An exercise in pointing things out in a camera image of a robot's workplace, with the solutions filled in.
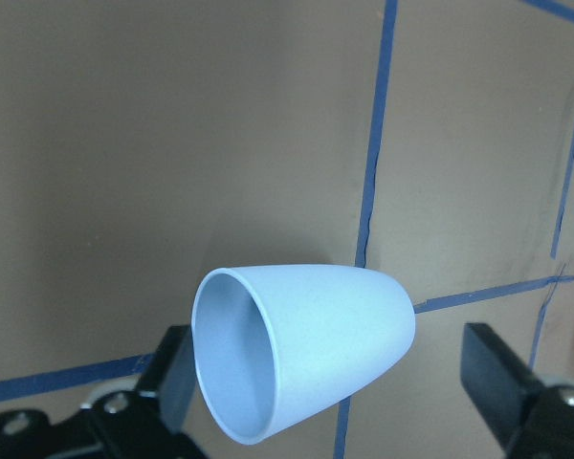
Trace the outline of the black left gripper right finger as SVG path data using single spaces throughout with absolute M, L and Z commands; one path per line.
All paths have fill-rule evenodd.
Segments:
M 463 327 L 461 384 L 506 458 L 574 458 L 574 382 L 536 375 L 486 323 Z

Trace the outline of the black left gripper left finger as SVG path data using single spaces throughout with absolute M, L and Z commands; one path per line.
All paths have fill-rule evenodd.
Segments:
M 72 417 L 0 413 L 0 458 L 205 458 L 183 432 L 196 383 L 188 325 L 167 329 L 131 389 L 113 389 Z

